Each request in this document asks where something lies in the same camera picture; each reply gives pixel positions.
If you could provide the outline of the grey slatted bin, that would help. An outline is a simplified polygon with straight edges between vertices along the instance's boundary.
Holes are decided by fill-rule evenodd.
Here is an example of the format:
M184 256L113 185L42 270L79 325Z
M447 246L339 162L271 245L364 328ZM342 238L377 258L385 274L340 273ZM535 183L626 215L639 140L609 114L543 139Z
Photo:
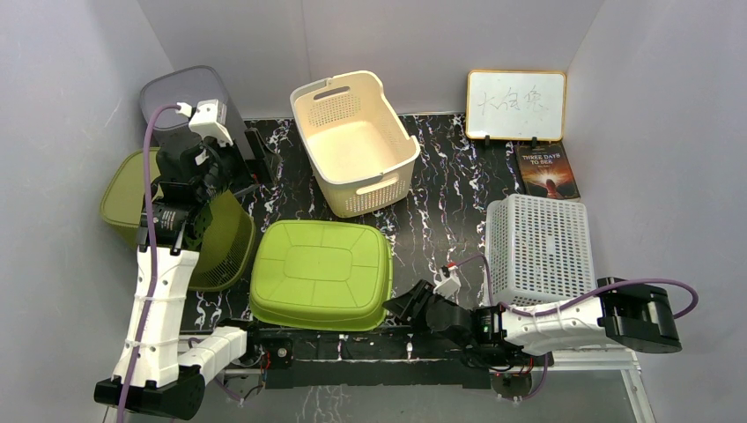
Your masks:
M195 106L203 100L218 100L226 106L224 126L239 147L242 157L252 160L255 156L246 136L247 126L223 80L210 66L192 66L154 79L141 90L139 106L144 119L149 121L160 106L178 102ZM159 115L152 131L152 144L170 152L177 146L191 146L198 139L199 136L189 130L188 119L173 109Z

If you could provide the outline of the pale green colander basket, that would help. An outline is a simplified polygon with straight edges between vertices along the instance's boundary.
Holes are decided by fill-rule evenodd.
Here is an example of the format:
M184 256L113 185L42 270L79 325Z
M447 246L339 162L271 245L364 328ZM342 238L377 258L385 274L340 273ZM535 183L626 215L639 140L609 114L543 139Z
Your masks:
M522 194L493 201L484 248L492 305L532 306L597 288L584 204Z

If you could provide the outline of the olive green slatted bin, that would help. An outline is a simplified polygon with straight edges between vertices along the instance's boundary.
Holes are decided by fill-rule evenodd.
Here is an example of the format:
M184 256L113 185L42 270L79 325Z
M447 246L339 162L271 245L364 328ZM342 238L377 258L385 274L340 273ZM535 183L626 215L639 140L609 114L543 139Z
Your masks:
M128 156L114 173L100 202L101 218L131 248L136 235L144 196L143 154ZM233 193L226 192L210 204L212 221L189 290L219 292L242 276L253 254L255 223Z

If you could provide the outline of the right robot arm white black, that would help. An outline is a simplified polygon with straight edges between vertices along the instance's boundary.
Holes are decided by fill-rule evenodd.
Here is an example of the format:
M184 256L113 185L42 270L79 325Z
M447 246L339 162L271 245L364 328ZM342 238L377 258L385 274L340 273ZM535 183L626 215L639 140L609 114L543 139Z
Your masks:
M506 372L557 350L622 345L639 353L682 350L678 318L698 303L676 312L668 286L691 287L670 279L603 278L595 290L578 297L519 307L500 302L468 310L435 292L421 280L409 292L384 301L399 323L429 332L454 344L465 365Z

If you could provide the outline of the lime green plastic basin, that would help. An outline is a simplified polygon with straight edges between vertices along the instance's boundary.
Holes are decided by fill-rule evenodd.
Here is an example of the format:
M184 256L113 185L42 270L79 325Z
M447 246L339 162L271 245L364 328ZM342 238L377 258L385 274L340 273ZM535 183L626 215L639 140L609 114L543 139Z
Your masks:
M377 228L279 220L256 252L249 306L263 323L364 332L385 321L392 285L390 243Z

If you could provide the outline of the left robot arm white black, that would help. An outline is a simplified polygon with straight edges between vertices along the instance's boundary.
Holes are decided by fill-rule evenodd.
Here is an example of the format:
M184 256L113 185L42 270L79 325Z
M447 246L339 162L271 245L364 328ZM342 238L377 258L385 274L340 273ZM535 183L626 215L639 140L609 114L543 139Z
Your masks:
M221 145L189 137L128 157L101 203L137 256L137 284L123 348L94 399L119 415L192 419L206 386L233 362L252 367L263 343L252 325L226 320L188 350L180 348L189 292L233 285L255 253L255 222L235 192L269 179L268 149L255 129Z

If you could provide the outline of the cream perforated storage basket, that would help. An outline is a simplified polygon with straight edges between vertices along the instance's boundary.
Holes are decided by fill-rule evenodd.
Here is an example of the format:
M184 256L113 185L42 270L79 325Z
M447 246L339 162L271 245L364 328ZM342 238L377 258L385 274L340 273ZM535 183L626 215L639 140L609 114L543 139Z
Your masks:
M347 219L405 199L421 153L369 70L324 78L290 95L314 177L332 212Z

